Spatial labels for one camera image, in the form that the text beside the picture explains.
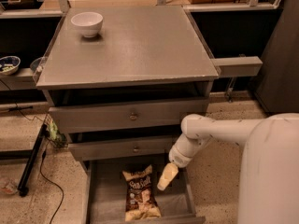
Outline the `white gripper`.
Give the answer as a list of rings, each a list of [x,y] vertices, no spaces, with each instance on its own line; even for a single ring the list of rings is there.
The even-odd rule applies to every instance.
[[[168,157],[171,162],[164,167],[157,184],[157,188],[161,191],[164,191],[176,177],[178,168],[186,167],[192,160],[191,158],[182,155],[175,146],[172,146],[170,149]]]

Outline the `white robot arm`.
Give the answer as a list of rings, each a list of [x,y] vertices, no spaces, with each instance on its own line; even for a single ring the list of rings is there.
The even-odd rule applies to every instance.
[[[180,129],[158,189],[210,140],[236,143],[243,147],[237,224],[299,224],[299,114],[228,120],[191,114]]]

